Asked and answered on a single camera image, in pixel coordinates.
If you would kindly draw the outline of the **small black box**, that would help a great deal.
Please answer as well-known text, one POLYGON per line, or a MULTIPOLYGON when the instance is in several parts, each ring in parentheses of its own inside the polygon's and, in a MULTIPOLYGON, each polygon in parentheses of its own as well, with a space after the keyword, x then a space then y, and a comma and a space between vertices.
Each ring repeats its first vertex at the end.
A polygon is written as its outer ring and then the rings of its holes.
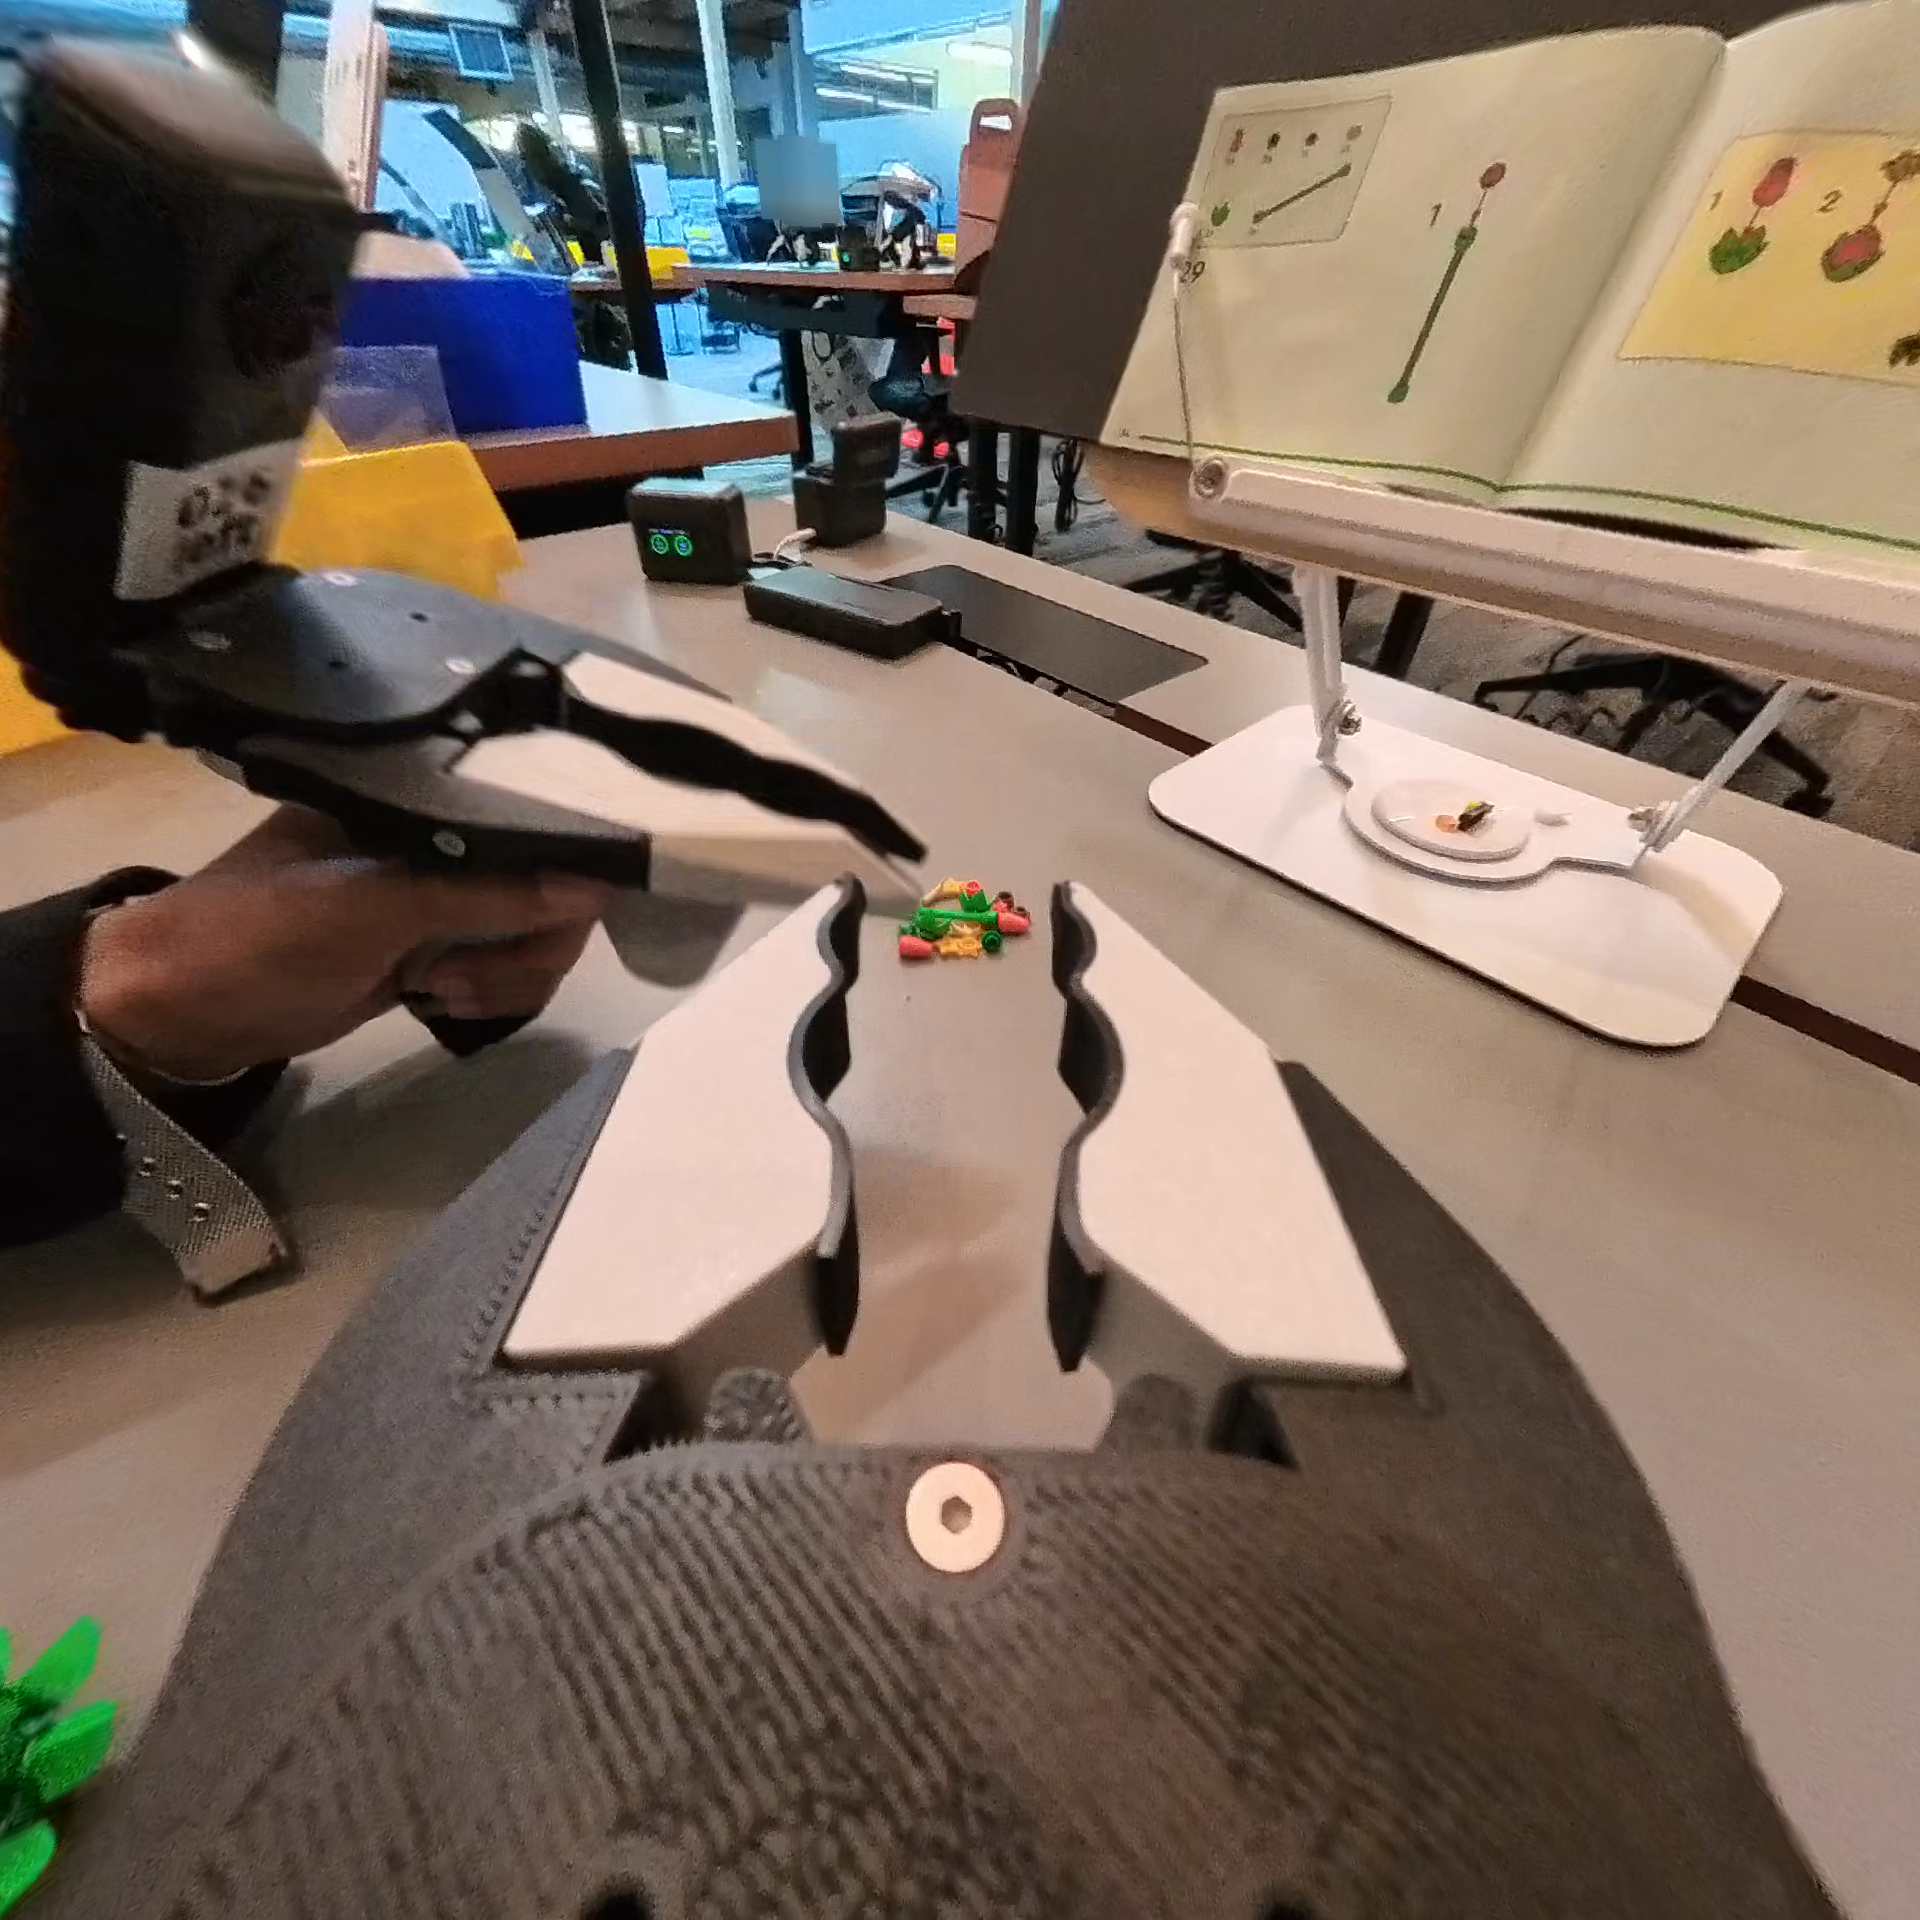
POLYGON ((794 474, 790 507, 811 549, 849 549, 884 534, 888 490, 901 463, 894 415, 851 419, 831 428, 830 458, 794 474))

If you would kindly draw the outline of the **instruction booklet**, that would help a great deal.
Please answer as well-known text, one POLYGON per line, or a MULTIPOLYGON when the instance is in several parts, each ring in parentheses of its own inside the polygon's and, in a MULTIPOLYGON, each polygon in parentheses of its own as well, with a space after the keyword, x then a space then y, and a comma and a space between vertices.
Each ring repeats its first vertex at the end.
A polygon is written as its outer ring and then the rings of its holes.
POLYGON ((1918 561, 1918 4, 1215 87, 1123 451, 1918 561))

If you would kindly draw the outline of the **black power brick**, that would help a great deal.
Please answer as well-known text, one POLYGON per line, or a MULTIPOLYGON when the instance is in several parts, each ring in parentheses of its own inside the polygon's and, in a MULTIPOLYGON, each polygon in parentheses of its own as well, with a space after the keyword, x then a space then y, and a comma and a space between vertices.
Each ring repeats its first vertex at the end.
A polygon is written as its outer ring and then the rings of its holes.
POLYGON ((963 637, 963 616, 918 589, 851 582, 811 564, 754 569, 742 585, 752 620, 838 653, 897 662, 963 637))

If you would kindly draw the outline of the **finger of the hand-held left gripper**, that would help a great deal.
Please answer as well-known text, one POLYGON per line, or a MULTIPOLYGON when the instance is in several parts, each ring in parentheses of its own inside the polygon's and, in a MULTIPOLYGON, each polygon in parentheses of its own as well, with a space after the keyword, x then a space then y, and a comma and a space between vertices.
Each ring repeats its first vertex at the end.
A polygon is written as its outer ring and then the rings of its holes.
POLYGON ((862 849, 843 825, 794 821, 732 789, 652 776, 575 734, 491 738, 460 754, 453 774, 510 801, 636 830, 650 845, 652 894, 800 906, 851 874, 879 906, 922 903, 918 873, 862 849))
POLYGON ((924 838, 876 795, 705 686, 578 653, 557 670, 557 688, 557 730, 646 776, 732 795, 783 821, 843 830, 868 852, 924 862, 924 838))

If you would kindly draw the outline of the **white book stand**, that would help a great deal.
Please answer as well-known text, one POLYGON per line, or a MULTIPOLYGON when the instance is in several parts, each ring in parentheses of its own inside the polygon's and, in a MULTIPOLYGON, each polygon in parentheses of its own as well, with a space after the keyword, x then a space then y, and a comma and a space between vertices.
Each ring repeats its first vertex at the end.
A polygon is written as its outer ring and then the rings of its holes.
POLYGON ((1918 574, 1502 516, 1251 461, 1090 451, 1130 516, 1292 564, 1305 693, 1153 785, 1168 825, 1601 1039, 1706 1039, 1783 906, 1872 935, 1866 879, 1785 894, 1705 817, 1808 688, 1918 701, 1918 574), (1759 715, 1672 801, 1602 801, 1521 748, 1463 744, 1356 696, 1335 582, 1542 616, 1772 675, 1759 715))

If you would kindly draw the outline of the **yellow plastic bin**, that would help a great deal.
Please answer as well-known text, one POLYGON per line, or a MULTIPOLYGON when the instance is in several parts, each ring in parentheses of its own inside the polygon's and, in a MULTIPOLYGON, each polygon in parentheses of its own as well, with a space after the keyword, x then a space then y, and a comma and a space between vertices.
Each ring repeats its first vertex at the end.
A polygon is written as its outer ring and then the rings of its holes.
POLYGON ((349 451, 318 426, 272 560, 304 571, 396 571, 494 602, 518 541, 468 446, 349 451))

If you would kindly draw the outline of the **clear plastic bag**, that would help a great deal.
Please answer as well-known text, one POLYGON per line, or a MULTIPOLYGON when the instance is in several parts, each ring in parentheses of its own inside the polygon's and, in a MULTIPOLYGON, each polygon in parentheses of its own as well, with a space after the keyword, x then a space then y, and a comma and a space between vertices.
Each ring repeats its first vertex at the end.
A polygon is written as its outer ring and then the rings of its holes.
POLYGON ((340 348, 318 415, 349 455, 457 438, 439 352, 424 343, 340 348))

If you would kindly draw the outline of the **pile of small flower bricks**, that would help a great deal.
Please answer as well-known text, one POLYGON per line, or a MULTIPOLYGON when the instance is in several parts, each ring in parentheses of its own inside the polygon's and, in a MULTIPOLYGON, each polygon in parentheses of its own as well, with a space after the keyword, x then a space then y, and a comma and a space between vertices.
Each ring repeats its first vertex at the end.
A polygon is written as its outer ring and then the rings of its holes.
POLYGON ((1004 947, 1004 942, 1020 942, 1030 932, 1030 914, 1021 909, 1021 903, 1011 892, 987 892, 975 879, 944 879, 922 903, 897 924, 897 956, 905 963, 928 963, 933 956, 990 956, 990 954, 998 954, 1004 947), (922 939, 901 932, 922 903, 946 894, 946 892, 984 892, 987 897, 997 897, 998 935, 987 932, 979 939, 974 932, 953 929, 939 942, 922 942, 922 939))

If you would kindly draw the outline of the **black device with green display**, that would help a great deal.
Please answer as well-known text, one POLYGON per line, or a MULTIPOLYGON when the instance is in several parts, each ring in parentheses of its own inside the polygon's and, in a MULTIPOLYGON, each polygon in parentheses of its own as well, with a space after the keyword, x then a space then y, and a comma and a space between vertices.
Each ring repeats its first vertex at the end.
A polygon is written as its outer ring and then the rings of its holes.
POLYGON ((628 490, 640 571, 656 585, 739 589, 754 571, 746 498, 710 477, 643 477, 628 490))

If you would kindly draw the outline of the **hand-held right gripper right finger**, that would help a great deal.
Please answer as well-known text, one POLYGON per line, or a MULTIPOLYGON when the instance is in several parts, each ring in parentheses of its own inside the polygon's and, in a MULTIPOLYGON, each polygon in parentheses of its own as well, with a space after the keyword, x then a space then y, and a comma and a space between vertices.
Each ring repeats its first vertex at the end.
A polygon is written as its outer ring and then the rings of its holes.
POLYGON ((1046 1326, 1103 1377, 1405 1377, 1273 1053, 1086 883, 1050 887, 1061 1145, 1046 1326))

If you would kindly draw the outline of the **large green brick leaf rosette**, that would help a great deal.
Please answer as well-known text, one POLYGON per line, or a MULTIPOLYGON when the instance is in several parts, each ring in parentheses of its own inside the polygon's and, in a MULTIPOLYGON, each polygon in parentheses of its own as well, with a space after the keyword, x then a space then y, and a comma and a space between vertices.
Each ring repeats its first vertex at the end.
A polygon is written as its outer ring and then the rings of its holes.
POLYGON ((77 1705, 100 1657, 93 1618, 72 1619, 35 1662, 13 1667, 2 1636, 2 1914, 49 1871, 60 1849, 56 1805, 106 1765, 118 1702, 77 1705))

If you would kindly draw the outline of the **wooden top office desk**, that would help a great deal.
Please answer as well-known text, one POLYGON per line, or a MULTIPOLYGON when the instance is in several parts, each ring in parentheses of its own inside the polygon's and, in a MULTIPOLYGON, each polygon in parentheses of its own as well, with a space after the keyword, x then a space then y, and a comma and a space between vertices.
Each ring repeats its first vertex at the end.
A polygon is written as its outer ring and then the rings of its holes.
POLYGON ((708 468, 786 461, 800 446, 783 410, 710 394, 585 362, 585 421, 468 438, 518 538, 550 538, 628 521, 643 477, 703 477, 708 468))
MULTIPOLYGON (((710 321, 770 335, 781 351, 781 394, 798 419, 800 446, 790 468, 813 463, 813 428, 836 428, 849 419, 836 402, 813 402, 807 348, 824 339, 884 343, 905 335, 906 317, 937 321, 963 337, 974 317, 974 294, 953 292, 953 258, 933 258, 922 267, 836 267, 836 264, 680 264, 680 292, 697 292, 710 321)), ((868 406, 879 377, 854 377, 854 402, 868 406)))

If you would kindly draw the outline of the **black red office chair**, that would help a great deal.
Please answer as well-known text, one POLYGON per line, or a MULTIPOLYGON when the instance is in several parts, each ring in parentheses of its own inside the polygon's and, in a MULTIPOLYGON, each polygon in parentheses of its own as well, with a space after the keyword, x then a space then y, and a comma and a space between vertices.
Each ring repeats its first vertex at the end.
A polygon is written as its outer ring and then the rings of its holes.
POLYGON ((906 317, 892 339, 892 356, 868 398, 897 421, 901 455, 888 500, 918 500, 928 523, 963 502, 971 480, 971 426, 953 410, 953 369, 946 367, 946 327, 906 317))

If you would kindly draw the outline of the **blue plastic bin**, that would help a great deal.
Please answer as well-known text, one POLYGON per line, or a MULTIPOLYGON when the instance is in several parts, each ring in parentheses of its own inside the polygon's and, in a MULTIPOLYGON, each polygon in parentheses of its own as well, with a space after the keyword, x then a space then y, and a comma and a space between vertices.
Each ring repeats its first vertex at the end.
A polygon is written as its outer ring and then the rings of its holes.
POLYGON ((357 278, 341 294, 341 348, 435 351, 462 441, 589 426, 565 278, 357 278))

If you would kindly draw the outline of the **person's left hand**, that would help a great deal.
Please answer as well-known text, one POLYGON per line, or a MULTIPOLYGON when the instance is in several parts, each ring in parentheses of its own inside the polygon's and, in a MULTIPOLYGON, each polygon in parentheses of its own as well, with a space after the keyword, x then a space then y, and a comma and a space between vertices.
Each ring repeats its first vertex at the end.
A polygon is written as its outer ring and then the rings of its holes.
POLYGON ((119 1067, 174 1083, 293 1061, 396 1005, 521 1021, 606 906, 606 884, 572 874, 420 874, 282 808, 203 873, 91 921, 77 1016, 119 1067))

